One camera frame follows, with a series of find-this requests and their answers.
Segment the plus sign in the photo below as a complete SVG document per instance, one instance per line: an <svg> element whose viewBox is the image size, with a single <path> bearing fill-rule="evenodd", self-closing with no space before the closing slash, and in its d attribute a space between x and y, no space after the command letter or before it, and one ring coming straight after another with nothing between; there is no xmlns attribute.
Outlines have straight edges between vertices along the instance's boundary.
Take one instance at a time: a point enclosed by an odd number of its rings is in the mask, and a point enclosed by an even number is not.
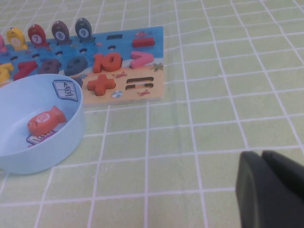
<svg viewBox="0 0 304 228"><path fill-rule="evenodd" d="M106 75L98 75L97 80L92 80L87 83L87 89L89 91L95 91L96 96L105 95L107 89L114 89L116 83L114 79L107 78Z"/></svg>

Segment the beach ball print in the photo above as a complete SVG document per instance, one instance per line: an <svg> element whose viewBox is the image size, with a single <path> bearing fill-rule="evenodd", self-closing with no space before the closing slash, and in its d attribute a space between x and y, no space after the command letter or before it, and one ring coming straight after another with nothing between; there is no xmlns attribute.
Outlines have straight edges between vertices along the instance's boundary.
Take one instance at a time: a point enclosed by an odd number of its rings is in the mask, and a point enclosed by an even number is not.
<svg viewBox="0 0 304 228"><path fill-rule="evenodd" d="M123 92L122 91L115 91L112 93L112 97L113 98L119 98L123 95Z"/></svg>

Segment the red number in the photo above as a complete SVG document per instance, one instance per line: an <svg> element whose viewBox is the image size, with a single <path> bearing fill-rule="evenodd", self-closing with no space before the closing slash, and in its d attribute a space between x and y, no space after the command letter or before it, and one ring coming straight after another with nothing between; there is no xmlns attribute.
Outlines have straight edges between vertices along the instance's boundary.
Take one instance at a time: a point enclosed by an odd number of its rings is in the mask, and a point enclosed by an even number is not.
<svg viewBox="0 0 304 228"><path fill-rule="evenodd" d="M14 75L14 81L28 76L38 67L35 61L21 62L18 64L19 71Z"/></svg>
<svg viewBox="0 0 304 228"><path fill-rule="evenodd" d="M122 56L118 52L108 53L105 57L103 54L94 55L93 72L100 73L103 70L112 72L122 67Z"/></svg>

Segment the red fish toy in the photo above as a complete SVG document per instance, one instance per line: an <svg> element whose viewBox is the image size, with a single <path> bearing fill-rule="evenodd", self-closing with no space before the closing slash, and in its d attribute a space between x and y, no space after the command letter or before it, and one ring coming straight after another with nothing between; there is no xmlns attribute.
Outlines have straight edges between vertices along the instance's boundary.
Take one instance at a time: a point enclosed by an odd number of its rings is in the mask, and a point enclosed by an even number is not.
<svg viewBox="0 0 304 228"><path fill-rule="evenodd" d="M28 130L33 136L41 136L52 131L58 124L65 123L66 116L56 106L40 113L28 122Z"/></svg>

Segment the plastic bowl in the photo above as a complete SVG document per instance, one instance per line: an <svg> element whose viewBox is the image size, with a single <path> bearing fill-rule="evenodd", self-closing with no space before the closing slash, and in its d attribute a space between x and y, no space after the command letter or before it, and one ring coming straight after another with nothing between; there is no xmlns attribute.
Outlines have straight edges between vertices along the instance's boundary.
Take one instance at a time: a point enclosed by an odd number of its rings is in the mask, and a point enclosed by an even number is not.
<svg viewBox="0 0 304 228"><path fill-rule="evenodd" d="M59 108L66 122L35 137L27 124L34 116ZM68 157L85 132L79 84L55 74L29 76L0 88L0 168L16 174L47 170Z"/></svg>

